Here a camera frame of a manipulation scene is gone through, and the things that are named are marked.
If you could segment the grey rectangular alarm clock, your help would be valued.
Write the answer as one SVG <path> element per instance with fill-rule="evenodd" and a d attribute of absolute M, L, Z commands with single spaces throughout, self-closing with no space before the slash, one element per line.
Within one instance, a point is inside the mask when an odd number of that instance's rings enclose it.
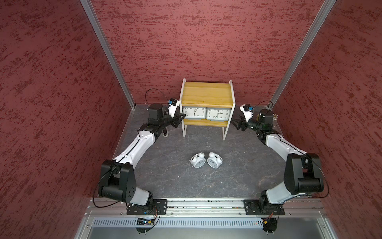
<path fill-rule="evenodd" d="M 183 113 L 188 120 L 201 120 L 206 118 L 207 109 L 205 107 L 183 107 Z"/>
<path fill-rule="evenodd" d="M 228 121 L 231 109 L 226 108 L 207 108 L 206 119 L 211 121 Z"/>

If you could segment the white twin-bell alarm clock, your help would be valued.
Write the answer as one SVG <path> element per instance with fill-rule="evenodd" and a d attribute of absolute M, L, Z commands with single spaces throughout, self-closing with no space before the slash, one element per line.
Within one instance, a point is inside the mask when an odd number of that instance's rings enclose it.
<path fill-rule="evenodd" d="M 210 152 L 209 157 L 207 158 L 207 163 L 210 167 L 218 169 L 222 163 L 223 159 L 215 152 Z"/>
<path fill-rule="evenodd" d="M 203 152 L 195 154 L 190 160 L 190 163 L 195 169 L 202 167 L 205 164 L 205 162 L 206 158 Z"/>

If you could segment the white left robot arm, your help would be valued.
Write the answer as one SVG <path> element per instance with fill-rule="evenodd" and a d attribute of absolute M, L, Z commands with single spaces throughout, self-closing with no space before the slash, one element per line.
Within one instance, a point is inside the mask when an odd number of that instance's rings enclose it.
<path fill-rule="evenodd" d="M 137 187 L 134 169 L 168 126 L 177 128 L 181 124 L 186 115 L 177 111 L 179 106 L 180 102 L 173 98 L 168 101 L 166 109 L 162 104 L 151 104 L 148 108 L 148 123 L 137 130 L 132 143 L 113 160 L 102 163 L 96 189 L 100 197 L 115 201 L 108 207 L 125 203 L 137 207 L 138 214 L 157 216 L 160 213 L 152 193 Z"/>

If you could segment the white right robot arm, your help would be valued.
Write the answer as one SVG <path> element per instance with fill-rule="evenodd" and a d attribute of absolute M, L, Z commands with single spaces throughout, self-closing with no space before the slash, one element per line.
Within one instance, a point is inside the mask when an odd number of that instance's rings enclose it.
<path fill-rule="evenodd" d="M 283 205 L 286 201 L 301 196 L 321 198 L 320 193 L 330 189 L 319 156 L 299 149 L 274 129 L 276 117 L 272 110 L 262 109 L 258 115 L 254 115 L 253 107 L 249 104 L 242 105 L 240 110 L 239 119 L 232 120 L 232 124 L 241 131 L 253 130 L 264 145 L 286 162 L 283 181 L 279 185 L 262 191 L 257 200 L 243 201 L 246 215 L 268 218 L 284 215 Z"/>

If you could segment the white wooden two-tier shelf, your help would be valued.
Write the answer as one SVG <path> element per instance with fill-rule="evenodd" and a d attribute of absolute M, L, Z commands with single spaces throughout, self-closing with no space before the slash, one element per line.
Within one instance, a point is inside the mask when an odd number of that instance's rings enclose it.
<path fill-rule="evenodd" d="M 205 83 L 183 80 L 180 94 L 180 111 L 183 107 L 205 107 L 231 109 L 228 121 L 211 121 L 205 119 L 184 119 L 182 122 L 183 137 L 188 126 L 207 126 L 222 128 L 222 137 L 226 139 L 228 129 L 236 106 L 233 83 Z"/>

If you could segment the beige black stapler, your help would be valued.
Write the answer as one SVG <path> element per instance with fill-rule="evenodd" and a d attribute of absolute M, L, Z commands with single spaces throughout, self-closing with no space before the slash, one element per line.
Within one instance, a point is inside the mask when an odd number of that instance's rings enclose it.
<path fill-rule="evenodd" d="M 163 137 L 168 137 L 168 131 L 167 128 L 163 128 Z"/>

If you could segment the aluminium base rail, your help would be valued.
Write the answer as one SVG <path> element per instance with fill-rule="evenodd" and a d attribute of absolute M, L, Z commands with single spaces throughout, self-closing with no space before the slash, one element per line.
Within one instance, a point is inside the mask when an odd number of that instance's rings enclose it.
<path fill-rule="evenodd" d="M 298 198 L 259 215 L 242 198 L 162 198 L 152 213 L 97 198 L 85 212 L 77 239 L 336 239 L 322 202 Z"/>

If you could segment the left aluminium corner post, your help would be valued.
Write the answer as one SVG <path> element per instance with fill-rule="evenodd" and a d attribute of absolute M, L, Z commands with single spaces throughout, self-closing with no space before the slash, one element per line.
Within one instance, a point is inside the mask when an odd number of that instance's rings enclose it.
<path fill-rule="evenodd" d="M 127 86 L 123 73 L 118 65 L 118 62 L 115 58 L 115 55 L 110 47 L 110 44 L 107 40 L 107 37 L 102 29 L 100 21 L 96 15 L 95 9 L 89 0 L 80 0 L 82 7 L 87 15 L 88 20 L 90 21 L 92 28 L 98 38 L 98 41 L 101 44 L 101 47 L 109 61 L 110 66 L 120 84 L 120 87 L 130 105 L 130 107 L 134 110 L 136 108 L 136 103 L 133 99 L 133 96 Z"/>

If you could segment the aluminium corner post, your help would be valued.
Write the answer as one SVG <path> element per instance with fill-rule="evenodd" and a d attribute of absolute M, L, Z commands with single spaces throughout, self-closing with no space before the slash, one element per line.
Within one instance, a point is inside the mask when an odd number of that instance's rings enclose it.
<path fill-rule="evenodd" d="M 309 27 L 303 41 L 301 42 L 301 45 L 299 46 L 291 64 L 289 65 L 288 69 L 286 70 L 283 78 L 281 79 L 280 84 L 278 85 L 277 89 L 275 90 L 271 102 L 272 106 L 270 106 L 270 109 L 272 109 L 278 99 L 280 98 L 282 92 L 286 88 L 288 82 L 292 78 L 294 72 L 298 68 L 300 62 L 302 61 L 303 57 L 305 56 L 306 52 L 308 51 L 309 47 L 313 43 L 316 35 L 318 34 L 319 30 L 321 29 L 323 23 L 325 22 L 326 18 L 328 17 L 329 13 L 331 12 L 332 8 L 334 7 L 336 3 L 336 0 L 325 0 L 323 1 L 323 4 L 321 5 L 316 17 L 314 18 L 311 26 Z"/>
<path fill-rule="evenodd" d="M 136 103 L 133 99 L 133 96 L 127 86 L 123 73 L 118 65 L 118 62 L 115 58 L 115 55 L 110 47 L 110 44 L 107 40 L 107 37 L 102 29 L 100 21 L 96 15 L 95 9 L 89 0 L 80 0 L 82 7 L 87 15 L 88 20 L 90 21 L 92 28 L 98 38 L 98 41 L 101 44 L 101 47 L 109 61 L 110 66 L 120 84 L 120 87 L 130 105 L 130 107 L 134 110 L 136 108 Z"/>

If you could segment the right aluminium corner post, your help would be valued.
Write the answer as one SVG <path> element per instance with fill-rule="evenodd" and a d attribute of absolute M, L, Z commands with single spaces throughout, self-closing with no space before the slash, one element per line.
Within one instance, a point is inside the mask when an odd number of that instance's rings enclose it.
<path fill-rule="evenodd" d="M 286 70 L 283 78 L 281 79 L 280 84 L 278 85 L 277 89 L 275 90 L 271 102 L 272 106 L 270 106 L 270 109 L 272 109 L 278 99 L 280 98 L 282 92 L 286 88 L 288 82 L 292 78 L 294 72 L 298 68 L 300 62 L 302 61 L 303 57 L 305 56 L 306 52 L 308 51 L 309 47 L 313 43 L 316 35 L 318 34 L 319 30 L 321 29 L 323 23 L 325 22 L 326 18 L 328 17 L 329 13 L 331 12 L 332 8 L 334 7 L 336 3 L 336 0 L 325 0 L 323 1 L 323 4 L 321 5 L 316 17 L 314 18 L 311 26 L 309 27 L 303 41 L 301 42 L 301 45 L 299 46 L 291 64 L 289 65 L 288 69 Z"/>

